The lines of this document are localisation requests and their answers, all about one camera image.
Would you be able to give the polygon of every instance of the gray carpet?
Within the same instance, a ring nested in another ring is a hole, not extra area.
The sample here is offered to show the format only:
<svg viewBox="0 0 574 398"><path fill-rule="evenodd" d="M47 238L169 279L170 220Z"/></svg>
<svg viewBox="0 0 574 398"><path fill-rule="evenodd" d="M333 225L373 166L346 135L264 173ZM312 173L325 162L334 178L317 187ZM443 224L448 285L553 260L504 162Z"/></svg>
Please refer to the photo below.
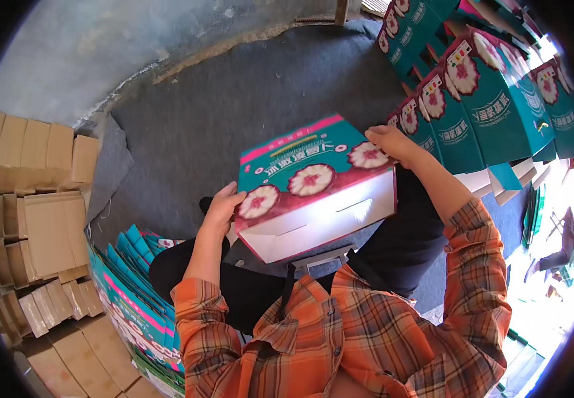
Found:
<svg viewBox="0 0 574 398"><path fill-rule="evenodd" d="M335 112L361 131L383 123L405 96L374 43L380 26L356 20L344 29L290 29L267 41L240 44L161 84L142 85L112 111L135 163L112 196L108 218L93 220L94 243L114 243L132 223L166 237L193 237L203 219L199 199L237 179L242 151ZM518 201L497 209L498 223L521 223L522 211L509 208ZM361 246L375 227L318 251ZM516 231L511 236L512 227L506 231L504 239L521 238L521 231L519 237ZM256 262L241 242L228 259L284 274L284 266ZM337 265L315 273L324 275ZM426 274L414 295L420 308L442 302L445 274L437 264Z"/></svg>

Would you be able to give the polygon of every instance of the label on box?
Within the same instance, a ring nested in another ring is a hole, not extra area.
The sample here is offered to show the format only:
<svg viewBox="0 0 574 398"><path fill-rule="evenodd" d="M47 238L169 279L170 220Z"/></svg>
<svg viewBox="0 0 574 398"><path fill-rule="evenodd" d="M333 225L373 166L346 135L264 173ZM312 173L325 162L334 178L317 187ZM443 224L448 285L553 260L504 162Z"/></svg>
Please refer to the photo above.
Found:
<svg viewBox="0 0 574 398"><path fill-rule="evenodd" d="M424 91L424 95L428 96L429 94L431 94L432 92L434 92L435 90L438 90L439 87L442 85L442 79L440 79L439 75L435 75L435 77L433 77L428 84L426 84L423 88L422 91Z"/></svg>
<svg viewBox="0 0 574 398"><path fill-rule="evenodd" d="M447 58L448 63L451 65L451 68L454 68L458 65L466 55L470 52L470 45L466 42L466 40L462 40L457 49L449 55Z"/></svg>

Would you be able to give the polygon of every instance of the floor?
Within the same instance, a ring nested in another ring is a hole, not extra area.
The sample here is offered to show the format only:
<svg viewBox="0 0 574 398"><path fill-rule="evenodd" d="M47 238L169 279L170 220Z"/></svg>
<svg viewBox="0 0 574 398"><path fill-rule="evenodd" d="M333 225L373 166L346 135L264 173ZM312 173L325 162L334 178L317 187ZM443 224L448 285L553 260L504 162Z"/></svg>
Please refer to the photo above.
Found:
<svg viewBox="0 0 574 398"><path fill-rule="evenodd" d="M240 44L160 84L141 84L112 111L134 164L103 218L92 221L93 242L100 248L114 243L132 224L174 239L193 237L202 222L198 200L237 179L243 150L335 112L360 131L383 123L405 95L374 44L380 26L362 19L344 29L290 29L267 41ZM521 240L526 200L525 189L501 207L491 195L483 199L506 256ZM318 251L361 246L376 227ZM259 263L240 242L228 257L231 263L244 259L259 272L285 272L284 266ZM337 266L316 272L324 275ZM420 313L442 303L445 284L441 256L413 296Z"/></svg>

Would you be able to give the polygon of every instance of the teal gift box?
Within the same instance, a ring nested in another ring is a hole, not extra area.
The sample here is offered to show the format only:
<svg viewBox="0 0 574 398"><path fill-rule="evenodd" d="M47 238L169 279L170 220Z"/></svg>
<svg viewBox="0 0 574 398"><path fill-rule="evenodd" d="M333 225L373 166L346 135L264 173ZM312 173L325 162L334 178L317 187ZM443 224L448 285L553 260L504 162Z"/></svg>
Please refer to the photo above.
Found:
<svg viewBox="0 0 574 398"><path fill-rule="evenodd" d="M560 159L574 158L574 97L569 79L551 59L532 71L554 129Z"/></svg>
<svg viewBox="0 0 574 398"><path fill-rule="evenodd" d="M393 214L394 161L332 115L245 151L239 190L236 234L271 263Z"/></svg>
<svg viewBox="0 0 574 398"><path fill-rule="evenodd" d="M554 139L525 63L509 47L469 26L440 58L488 166L530 157Z"/></svg>
<svg viewBox="0 0 574 398"><path fill-rule="evenodd" d="M403 100L395 111L389 115L387 124L400 126L400 130L415 142L418 146L426 149L440 163L442 153L437 145L433 127L429 121L424 104L418 100L418 96L413 94Z"/></svg>
<svg viewBox="0 0 574 398"><path fill-rule="evenodd" d="M426 113L442 155L451 174L486 168L472 123L444 68L437 67L420 83L416 95Z"/></svg>

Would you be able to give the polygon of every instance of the person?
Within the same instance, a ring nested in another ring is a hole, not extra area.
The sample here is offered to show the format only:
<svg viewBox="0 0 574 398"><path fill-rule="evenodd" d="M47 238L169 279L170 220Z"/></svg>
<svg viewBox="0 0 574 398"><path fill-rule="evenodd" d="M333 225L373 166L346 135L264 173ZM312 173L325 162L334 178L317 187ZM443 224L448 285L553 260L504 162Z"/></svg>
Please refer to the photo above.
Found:
<svg viewBox="0 0 574 398"><path fill-rule="evenodd" d="M333 274L296 281L292 266L280 278L223 263L246 195L235 183L202 200L195 239L154 259L152 286L175 306L188 397L482 397L498 383L511 308L490 215L398 129L365 135L402 166L398 209ZM442 249L435 326L408 298ZM241 345L235 330L253 338Z"/></svg>
<svg viewBox="0 0 574 398"><path fill-rule="evenodd" d="M547 271L554 275L561 271L562 267L570 262L570 256L574 250L574 214L570 207L566 210L566 214L562 218L563 232L562 232L562 250L552 253L546 257L539 259L537 262L530 264L524 276L524 283L528 282L531 276L539 271Z"/></svg>

